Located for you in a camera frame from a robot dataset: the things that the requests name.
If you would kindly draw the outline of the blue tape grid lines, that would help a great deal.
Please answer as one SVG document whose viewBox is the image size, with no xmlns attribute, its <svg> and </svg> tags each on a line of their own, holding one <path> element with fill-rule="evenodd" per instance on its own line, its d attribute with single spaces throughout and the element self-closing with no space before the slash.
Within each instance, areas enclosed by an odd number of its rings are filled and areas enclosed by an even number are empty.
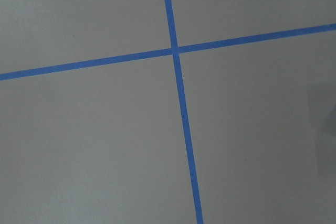
<svg viewBox="0 0 336 224">
<path fill-rule="evenodd" d="M 334 31 L 335 24 L 332 23 L 332 24 L 326 24 L 326 25 L 277 31 L 277 32 L 271 32 L 271 33 L 266 33 L 266 34 L 210 41 L 210 42 L 204 42 L 200 44 L 179 46 L 178 39 L 177 39 L 176 25 L 175 25 L 175 20 L 174 20 L 174 10 L 173 10 L 172 0 L 164 0 L 164 3 L 165 3 L 167 24 L 169 28 L 169 36 L 170 36 L 170 44 L 171 44 L 170 48 L 2 73 L 1 80 L 4 81 L 4 80 L 10 80 L 10 79 L 25 78 L 25 77 L 30 77 L 30 76 L 38 76 L 42 74 L 50 74 L 50 73 L 55 73 L 55 72 L 64 72 L 64 71 L 70 71 L 70 70 L 76 70 L 76 69 L 110 65 L 114 63 L 120 63 L 120 62 L 136 61 L 136 60 L 157 58 L 157 57 L 163 57 L 163 56 L 172 56 L 175 79 L 176 79 L 176 86 L 177 86 L 177 93 L 178 93 L 178 101 L 180 105 L 180 113 L 181 113 L 181 119 L 182 119 L 182 127 L 183 127 L 183 133 L 184 133 L 187 161 L 188 161 L 188 170 L 189 170 L 190 179 L 191 179 L 191 189 L 192 189 L 192 194 L 193 194 L 196 222 L 203 223 L 204 218 L 203 218 L 203 213 L 202 213 L 202 203 L 201 203 L 201 197 L 200 197 L 200 191 L 199 191 L 199 185 L 198 185 L 190 122 L 188 118 L 180 55 L 184 53 L 189 53 L 189 52 L 204 51 L 204 50 L 216 49 L 216 48 L 224 48 L 224 47 L 250 44 L 250 43 L 256 43 L 256 42 L 267 41 L 267 40 L 275 40 L 275 39 L 310 35 L 310 34 L 316 34 L 316 33 L 325 33 L 329 31 Z"/>
</svg>

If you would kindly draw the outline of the brown paper table cover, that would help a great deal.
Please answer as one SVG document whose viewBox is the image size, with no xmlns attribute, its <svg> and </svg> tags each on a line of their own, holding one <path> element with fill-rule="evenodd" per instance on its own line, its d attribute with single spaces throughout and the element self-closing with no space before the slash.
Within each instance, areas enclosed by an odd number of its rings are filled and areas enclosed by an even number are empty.
<svg viewBox="0 0 336 224">
<path fill-rule="evenodd" d="M 179 46 L 335 0 L 172 0 Z M 170 48 L 164 0 L 1 0 L 1 74 Z M 335 30 L 180 55 L 203 223 L 335 223 Z M 1 80 L 1 223 L 197 223 L 172 56 Z"/>
</svg>

